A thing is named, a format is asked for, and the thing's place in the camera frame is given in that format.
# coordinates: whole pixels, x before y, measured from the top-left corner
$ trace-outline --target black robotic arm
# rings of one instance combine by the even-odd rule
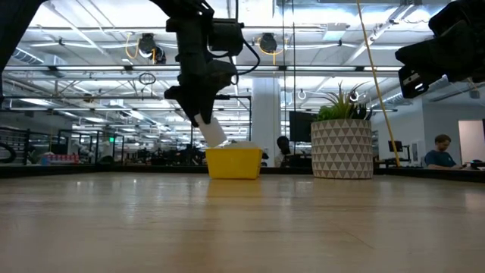
[[[237,75],[236,66],[220,57],[237,56],[246,43],[239,24],[234,19],[214,19],[214,10],[204,0],[151,0],[170,18],[167,32],[176,33],[180,63],[179,86],[165,91],[166,99],[176,99],[195,127],[195,116],[211,122],[216,94],[231,84]],[[214,51],[226,52],[222,56]]]
[[[396,52],[402,94],[412,99],[446,75],[448,81],[485,81],[485,0],[457,0],[431,18],[434,38]]]

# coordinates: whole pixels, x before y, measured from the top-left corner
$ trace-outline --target yellow bin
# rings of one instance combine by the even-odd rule
[[[212,179],[256,179],[261,170],[261,149],[205,150]]]

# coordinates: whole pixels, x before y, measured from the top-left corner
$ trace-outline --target person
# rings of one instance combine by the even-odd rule
[[[457,165],[452,156],[446,152],[452,139],[445,135],[439,135],[434,139],[436,145],[434,150],[429,151],[424,162],[429,169],[433,170],[461,170],[462,166]]]
[[[278,148],[280,148],[280,153],[274,158],[274,167],[281,168],[281,164],[285,161],[288,155],[291,155],[291,149],[289,148],[289,140],[286,136],[278,137],[276,141]]]

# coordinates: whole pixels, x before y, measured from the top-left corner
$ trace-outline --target computer monitor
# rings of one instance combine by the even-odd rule
[[[291,111],[289,113],[289,141],[311,142],[311,123],[317,120],[317,115]]]
[[[402,148],[402,141],[394,140],[394,143],[396,144],[397,152],[403,152],[404,151],[404,149]],[[389,151],[394,152],[393,142],[391,142],[391,141],[389,141]]]

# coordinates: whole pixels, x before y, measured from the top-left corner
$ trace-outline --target table surface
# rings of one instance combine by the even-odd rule
[[[485,185],[94,173],[0,180],[0,272],[484,272]]]

